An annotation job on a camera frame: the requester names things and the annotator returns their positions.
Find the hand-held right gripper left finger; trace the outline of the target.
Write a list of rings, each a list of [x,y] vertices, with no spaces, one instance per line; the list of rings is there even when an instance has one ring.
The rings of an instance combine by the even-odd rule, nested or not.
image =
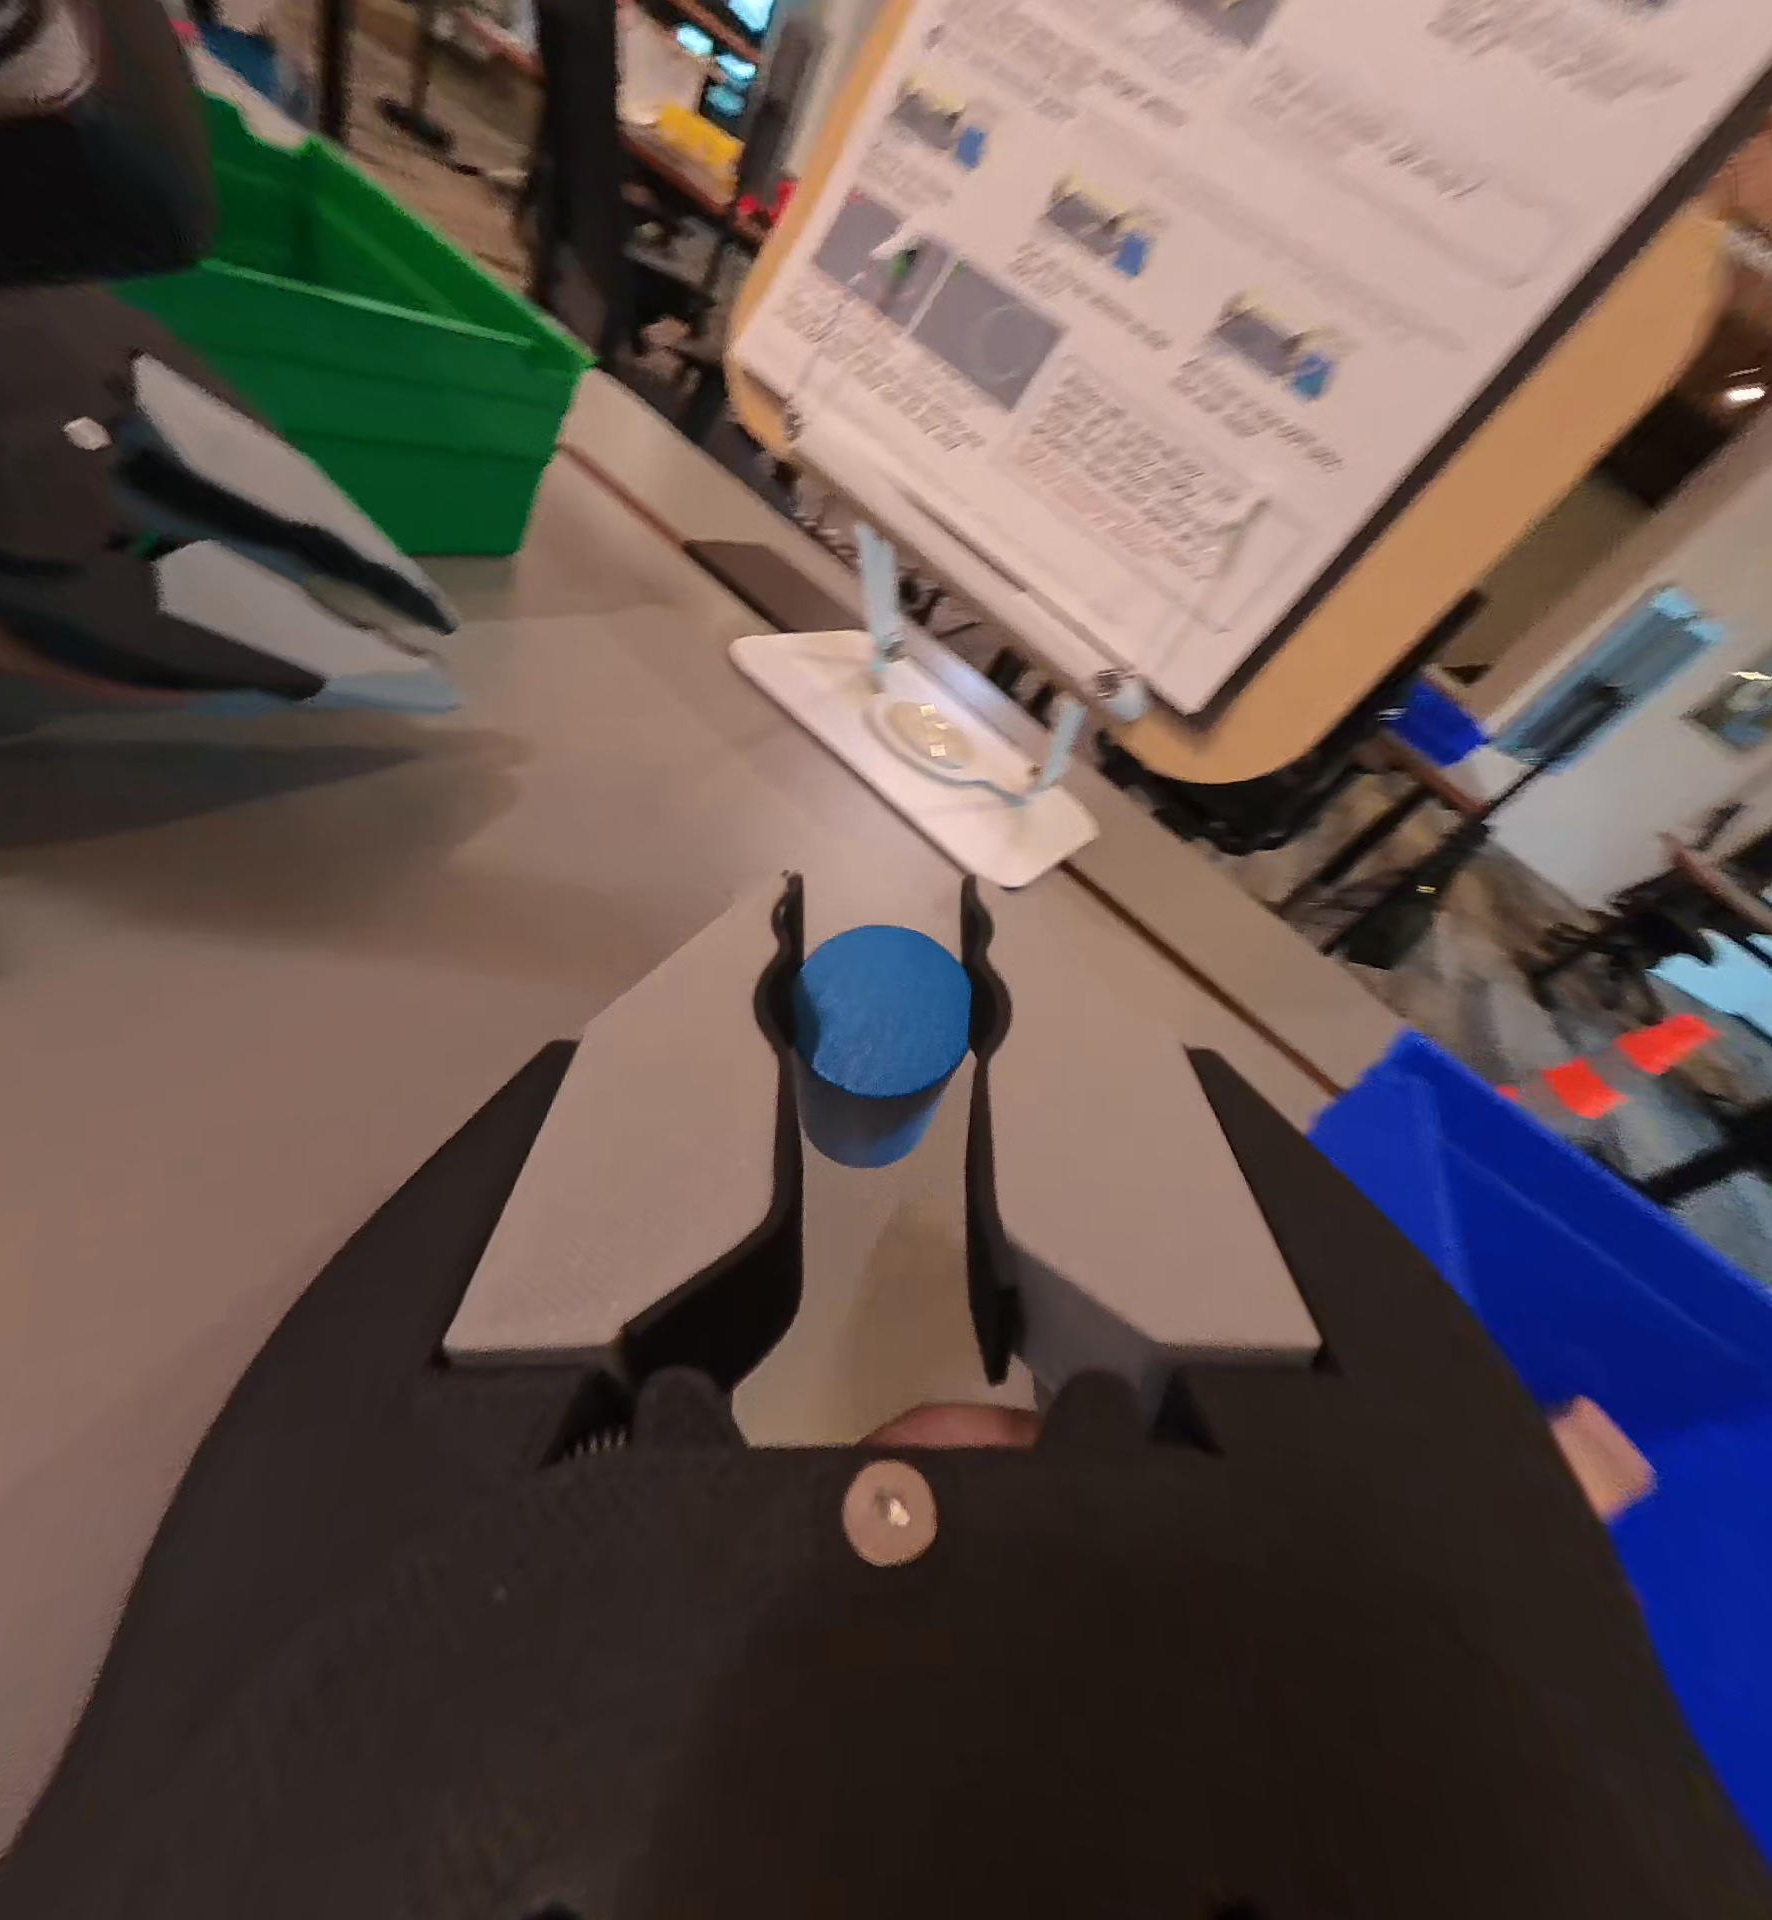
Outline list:
[[[572,1048],[443,1338],[456,1367],[735,1388],[803,1296],[790,993],[803,879],[768,876]]]

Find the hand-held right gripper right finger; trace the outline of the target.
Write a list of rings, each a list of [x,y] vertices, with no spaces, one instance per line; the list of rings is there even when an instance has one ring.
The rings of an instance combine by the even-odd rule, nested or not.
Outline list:
[[[983,1380],[1087,1374],[1151,1415],[1188,1367],[1307,1370],[1322,1335],[1182,1037],[959,887],[965,1294]]]

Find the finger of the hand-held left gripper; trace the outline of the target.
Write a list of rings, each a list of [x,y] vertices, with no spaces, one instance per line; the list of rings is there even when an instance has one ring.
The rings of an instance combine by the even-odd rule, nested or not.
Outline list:
[[[224,544],[191,542],[167,552],[153,561],[153,579],[162,612],[317,677],[311,707],[460,705],[441,660]]]
[[[130,357],[113,428],[118,487],[146,528],[221,542],[297,583],[329,581],[418,630],[458,617],[410,557],[309,456],[167,360]]]

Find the green storage bin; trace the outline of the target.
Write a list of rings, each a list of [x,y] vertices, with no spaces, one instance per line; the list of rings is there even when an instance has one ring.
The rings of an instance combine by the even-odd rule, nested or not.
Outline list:
[[[593,354],[336,146],[199,97],[217,241],[113,292],[413,557],[508,557]]]

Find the blue wooden cylinder block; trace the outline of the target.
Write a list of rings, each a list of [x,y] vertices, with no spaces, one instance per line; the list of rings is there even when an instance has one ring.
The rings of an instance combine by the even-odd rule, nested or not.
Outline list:
[[[969,1049],[964,961],[901,923],[840,929],[792,987],[801,1130],[825,1159],[880,1169],[923,1140]]]

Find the blue storage bin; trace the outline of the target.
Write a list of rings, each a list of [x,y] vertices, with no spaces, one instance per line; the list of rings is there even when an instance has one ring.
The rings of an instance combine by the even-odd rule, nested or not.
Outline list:
[[[1642,1451],[1617,1560],[1772,1865],[1772,1289],[1413,1031],[1309,1140],[1540,1404],[1589,1400]]]

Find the wooden arch block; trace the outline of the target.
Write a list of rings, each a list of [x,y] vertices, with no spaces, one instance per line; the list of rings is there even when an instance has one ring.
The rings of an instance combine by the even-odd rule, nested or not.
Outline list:
[[[1617,1524],[1653,1493],[1658,1473],[1652,1462],[1593,1400],[1573,1397],[1551,1407],[1545,1426],[1599,1524]]]

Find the dark rectangular table hatch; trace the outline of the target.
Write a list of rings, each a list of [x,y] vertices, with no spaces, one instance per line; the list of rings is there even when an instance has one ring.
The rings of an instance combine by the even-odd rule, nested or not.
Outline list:
[[[765,632],[858,632],[848,594],[830,592],[779,550],[755,539],[686,539],[684,556],[753,612]]]

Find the white desk stand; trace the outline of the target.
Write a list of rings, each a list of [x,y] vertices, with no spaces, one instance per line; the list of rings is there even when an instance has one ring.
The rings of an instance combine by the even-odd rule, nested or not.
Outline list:
[[[964,876],[1021,891],[1100,837],[1072,790],[1087,710],[1049,693],[1028,715],[992,675],[900,604],[895,556],[858,534],[856,632],[729,641],[735,670]]]

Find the small blue bin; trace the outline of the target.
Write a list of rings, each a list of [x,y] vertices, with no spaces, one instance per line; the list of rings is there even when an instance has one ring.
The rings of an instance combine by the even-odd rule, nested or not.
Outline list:
[[[1379,729],[1440,770],[1469,760],[1489,743],[1480,718],[1458,699],[1453,686],[1425,674],[1402,687],[1398,704],[1379,715]]]

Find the instruction sheet board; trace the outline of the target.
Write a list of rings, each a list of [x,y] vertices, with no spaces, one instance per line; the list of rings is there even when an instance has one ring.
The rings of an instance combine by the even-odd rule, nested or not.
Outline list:
[[[889,4],[739,420],[1161,775],[1306,753],[1709,324],[1772,4]]]

